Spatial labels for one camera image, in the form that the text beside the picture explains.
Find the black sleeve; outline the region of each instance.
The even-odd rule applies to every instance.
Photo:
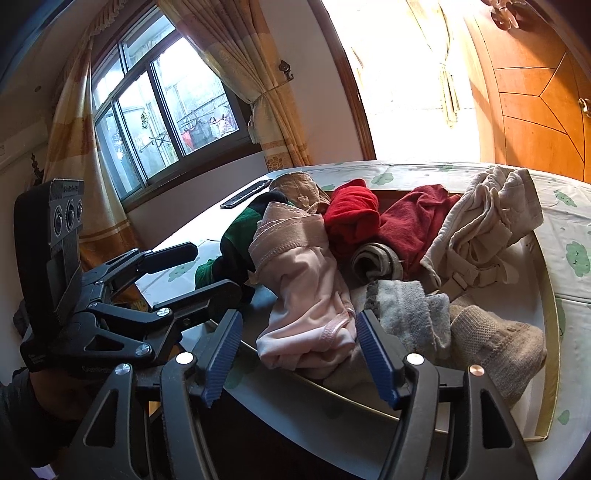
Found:
[[[59,449],[72,440],[76,428],[77,422],[59,420],[41,408],[27,370],[16,375],[10,385],[0,387],[1,433],[28,466],[41,467],[55,460]]]

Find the white cloth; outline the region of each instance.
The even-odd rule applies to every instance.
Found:
[[[502,253],[542,222],[529,171],[495,165],[473,178],[421,265],[452,300],[468,287],[496,281],[516,283],[517,271],[503,260]]]

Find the beige cloth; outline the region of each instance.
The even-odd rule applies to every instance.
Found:
[[[269,185],[270,190],[278,190],[298,208],[307,213],[324,213],[329,206],[330,197],[306,172],[294,171],[277,177]]]
[[[503,260],[502,253],[542,222],[529,171],[495,165],[474,177],[450,210],[421,265],[451,300],[468,287],[496,281],[516,283],[518,273]]]
[[[452,302],[449,311],[454,366],[482,366],[507,404],[515,405],[544,366],[547,352],[542,330],[485,312],[468,295]]]
[[[355,311],[329,249],[322,215],[270,202],[248,252],[257,280],[276,296],[256,340],[268,368],[329,375],[355,346]]]

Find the window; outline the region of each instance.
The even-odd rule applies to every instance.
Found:
[[[246,128],[250,107],[157,8],[102,60],[92,101],[100,150],[124,206],[260,150]]]

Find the ceiling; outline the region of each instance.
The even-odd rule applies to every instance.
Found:
[[[29,49],[9,78],[0,101],[7,96],[14,98],[22,95],[36,95],[50,100],[57,76],[70,52],[105,4],[106,0],[74,0]]]

